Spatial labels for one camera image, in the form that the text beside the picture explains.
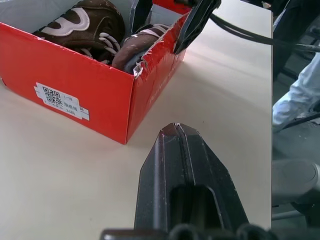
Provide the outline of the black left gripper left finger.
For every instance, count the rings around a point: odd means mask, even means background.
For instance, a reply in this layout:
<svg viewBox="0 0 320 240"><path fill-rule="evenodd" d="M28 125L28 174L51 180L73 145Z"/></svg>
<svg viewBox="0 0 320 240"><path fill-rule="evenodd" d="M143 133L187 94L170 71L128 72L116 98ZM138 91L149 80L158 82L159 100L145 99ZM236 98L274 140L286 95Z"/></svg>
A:
<svg viewBox="0 0 320 240"><path fill-rule="evenodd" d="M139 175L134 227L169 230L171 191L185 183L181 139L175 123L160 130Z"/></svg>

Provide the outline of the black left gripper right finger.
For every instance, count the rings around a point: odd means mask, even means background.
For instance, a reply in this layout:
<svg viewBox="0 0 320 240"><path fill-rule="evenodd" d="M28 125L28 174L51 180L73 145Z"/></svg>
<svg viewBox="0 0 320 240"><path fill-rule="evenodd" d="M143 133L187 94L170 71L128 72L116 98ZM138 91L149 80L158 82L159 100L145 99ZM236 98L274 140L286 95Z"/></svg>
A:
<svg viewBox="0 0 320 240"><path fill-rule="evenodd" d="M191 222L236 230L249 222L229 171L194 128L178 125L192 188Z"/></svg>

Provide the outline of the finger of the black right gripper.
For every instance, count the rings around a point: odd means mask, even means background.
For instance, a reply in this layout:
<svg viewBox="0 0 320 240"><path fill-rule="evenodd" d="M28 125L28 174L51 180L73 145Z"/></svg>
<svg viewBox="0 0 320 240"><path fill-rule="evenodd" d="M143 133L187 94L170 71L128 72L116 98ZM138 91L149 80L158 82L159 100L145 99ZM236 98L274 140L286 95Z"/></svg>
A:
<svg viewBox="0 0 320 240"><path fill-rule="evenodd" d="M191 7L191 11L180 30L174 51L180 54L198 37L208 22L212 12L221 5L220 0L175 0L175 4Z"/></svg>
<svg viewBox="0 0 320 240"><path fill-rule="evenodd" d="M134 0L131 6L131 33L142 27L148 18L153 5L152 0Z"/></svg>

